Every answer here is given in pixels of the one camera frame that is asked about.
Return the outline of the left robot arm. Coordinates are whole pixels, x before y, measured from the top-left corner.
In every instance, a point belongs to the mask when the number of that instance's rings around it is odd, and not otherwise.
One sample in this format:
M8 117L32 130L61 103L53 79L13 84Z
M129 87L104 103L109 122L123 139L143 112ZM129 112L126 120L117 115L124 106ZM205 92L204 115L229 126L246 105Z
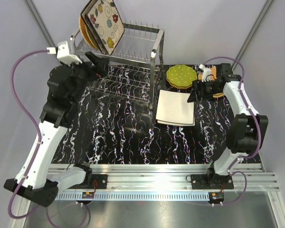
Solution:
M92 52L86 52L85 56L88 61L62 64L50 71L47 102L40 122L34 124L37 128L34 146L17 176L4 183L4 188L14 196L48 207L66 189L75 185L87 189L92 185L92 169L85 164L74 164L60 174L48 176L57 147L78 112L84 90L89 83L108 74L108 57L98 57Z

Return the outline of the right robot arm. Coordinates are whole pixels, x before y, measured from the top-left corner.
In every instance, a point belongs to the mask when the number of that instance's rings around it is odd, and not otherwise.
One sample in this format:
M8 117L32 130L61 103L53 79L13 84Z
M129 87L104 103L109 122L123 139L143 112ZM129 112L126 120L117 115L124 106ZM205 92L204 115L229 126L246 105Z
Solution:
M233 168L243 159L253 158L261 149L268 117L260 115L253 107L244 88L243 76L233 73L229 63L216 66L216 77L206 65L199 65L201 79L192 82L188 103L212 98L223 93L228 99L234 119L226 133L226 148L222 155L207 169L206 174L192 174L194 190L233 189Z

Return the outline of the fruit pattern square plate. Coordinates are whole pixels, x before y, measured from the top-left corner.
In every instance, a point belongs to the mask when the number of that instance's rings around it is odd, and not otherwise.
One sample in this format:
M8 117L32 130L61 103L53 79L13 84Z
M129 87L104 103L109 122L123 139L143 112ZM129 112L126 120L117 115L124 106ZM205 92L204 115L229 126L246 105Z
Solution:
M124 24L113 0L90 0L86 5L88 23L104 55L112 55L125 32Z

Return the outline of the cream square plate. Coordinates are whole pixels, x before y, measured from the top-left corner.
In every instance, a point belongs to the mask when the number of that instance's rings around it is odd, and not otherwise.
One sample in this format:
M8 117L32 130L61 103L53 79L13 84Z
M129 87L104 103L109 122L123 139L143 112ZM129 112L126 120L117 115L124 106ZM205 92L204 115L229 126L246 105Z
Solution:
M166 90L160 90L156 120L193 124L194 103L187 103L189 93L178 93Z

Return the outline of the green polka dot plate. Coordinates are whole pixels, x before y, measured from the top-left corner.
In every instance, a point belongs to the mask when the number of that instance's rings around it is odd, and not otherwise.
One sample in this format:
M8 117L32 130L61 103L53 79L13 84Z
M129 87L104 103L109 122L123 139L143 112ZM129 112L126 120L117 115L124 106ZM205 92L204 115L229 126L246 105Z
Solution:
M186 65L175 65L168 69L166 73L166 80L170 81L195 81L197 80L197 73L196 71L189 66Z

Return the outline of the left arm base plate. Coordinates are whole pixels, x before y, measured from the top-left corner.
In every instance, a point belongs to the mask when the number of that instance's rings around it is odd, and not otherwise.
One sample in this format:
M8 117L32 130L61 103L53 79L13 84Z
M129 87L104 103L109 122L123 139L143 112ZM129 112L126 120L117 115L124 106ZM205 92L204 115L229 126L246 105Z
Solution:
M92 182L88 184L87 186L83 185L74 185L71 186L69 189L93 189L96 187L96 189L105 190L107 188L107 181L108 181L108 175L107 174L93 174L92 175Z

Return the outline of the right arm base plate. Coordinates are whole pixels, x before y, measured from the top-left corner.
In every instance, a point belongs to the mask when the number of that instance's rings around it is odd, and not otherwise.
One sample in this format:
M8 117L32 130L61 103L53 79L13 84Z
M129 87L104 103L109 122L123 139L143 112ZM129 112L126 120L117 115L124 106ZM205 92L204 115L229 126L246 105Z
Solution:
M191 187L193 190L232 190L234 184L231 176L214 175L209 178L206 174L190 175Z

